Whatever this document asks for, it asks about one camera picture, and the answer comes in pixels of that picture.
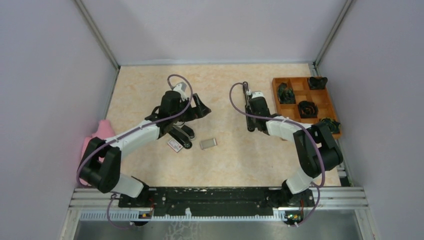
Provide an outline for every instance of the small box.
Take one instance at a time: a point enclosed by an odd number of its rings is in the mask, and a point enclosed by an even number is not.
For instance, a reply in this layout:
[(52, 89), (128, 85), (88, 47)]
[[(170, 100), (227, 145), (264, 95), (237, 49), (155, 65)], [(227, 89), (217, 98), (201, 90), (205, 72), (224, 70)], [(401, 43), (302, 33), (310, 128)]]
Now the small box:
[(217, 140), (215, 138), (203, 140), (200, 142), (200, 148), (202, 150), (215, 147), (217, 145)]
[(183, 149), (183, 145), (181, 145), (177, 140), (171, 138), (171, 140), (168, 141), (168, 145), (176, 152), (178, 153)]

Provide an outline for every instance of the table surface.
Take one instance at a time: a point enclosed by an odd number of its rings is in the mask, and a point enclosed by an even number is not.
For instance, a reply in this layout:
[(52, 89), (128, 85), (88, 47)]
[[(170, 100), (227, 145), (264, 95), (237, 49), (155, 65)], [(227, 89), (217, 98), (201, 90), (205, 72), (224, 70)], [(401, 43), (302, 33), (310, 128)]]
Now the table surface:
[[(232, 84), (247, 81), (252, 91), (264, 93), (275, 113), (273, 78), (308, 77), (307, 64), (123, 66), (107, 114), (116, 134), (138, 125), (161, 103), (170, 74), (185, 76), (212, 113), (186, 123), (196, 134), (191, 149), (176, 153), (167, 145), (171, 136), (165, 135), (127, 156), (122, 173), (156, 187), (266, 187), (280, 186), (300, 167), (294, 143), (247, 131), (246, 118), (231, 106), (229, 91)], [(233, 99), (244, 109), (241, 86), (234, 89)], [(200, 141), (211, 138), (217, 146), (201, 150)], [(326, 173), (325, 185), (340, 186), (336, 169)]]

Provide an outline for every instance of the purple wall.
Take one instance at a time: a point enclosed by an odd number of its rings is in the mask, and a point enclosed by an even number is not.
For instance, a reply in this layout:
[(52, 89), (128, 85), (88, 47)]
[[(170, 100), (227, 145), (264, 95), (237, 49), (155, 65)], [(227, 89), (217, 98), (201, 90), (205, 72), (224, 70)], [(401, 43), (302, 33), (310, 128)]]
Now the purple wall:
[(313, 61), (344, 0), (84, 0), (121, 65)]
[(424, 1), (357, 1), (320, 66), (381, 239), (422, 239)]
[(71, 0), (0, 4), (0, 239), (57, 239), (115, 70)]

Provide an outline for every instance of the wooden compartment tray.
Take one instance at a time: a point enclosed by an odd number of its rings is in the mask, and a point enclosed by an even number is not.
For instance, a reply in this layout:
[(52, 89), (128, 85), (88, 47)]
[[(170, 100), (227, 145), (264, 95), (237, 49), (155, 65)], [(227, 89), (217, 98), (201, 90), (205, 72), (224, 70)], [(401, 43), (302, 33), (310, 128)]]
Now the wooden compartment tray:
[[(276, 77), (272, 80), (272, 91), (274, 93), (276, 112), (284, 117), (289, 117), (294, 121), (305, 124), (316, 124), (323, 118), (335, 119), (338, 122), (339, 120), (337, 119), (327, 88), (323, 90), (311, 90), (308, 85), (308, 79), (309, 77)], [(282, 83), (287, 84), (288, 88), (293, 89), (294, 99), (296, 101), (295, 104), (280, 103), (277, 90)], [(315, 103), (318, 107), (318, 115), (316, 118), (301, 118), (298, 109), (298, 104), (301, 101)], [(342, 130), (340, 130), (340, 133), (333, 134), (334, 139), (338, 139), (341, 136)]]

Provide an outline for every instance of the pink sponge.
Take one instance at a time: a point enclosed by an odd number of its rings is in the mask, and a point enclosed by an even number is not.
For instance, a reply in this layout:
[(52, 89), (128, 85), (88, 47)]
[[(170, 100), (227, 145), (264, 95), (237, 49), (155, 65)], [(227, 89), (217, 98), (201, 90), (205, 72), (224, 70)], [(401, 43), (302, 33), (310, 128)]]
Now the pink sponge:
[[(111, 122), (107, 119), (100, 120), (98, 123), (98, 129), (95, 133), (93, 133), (91, 136), (88, 136), (84, 139), (84, 144), (82, 145), (82, 154), (81, 158), (84, 155), (84, 152), (86, 151), (87, 145), (89, 144), (90, 140), (98, 137), (99, 139), (107, 139), (110, 137), (115, 136), (115, 131), (112, 129)], [(84, 185), (87, 185), (87, 183), (80, 179), (81, 183)]]

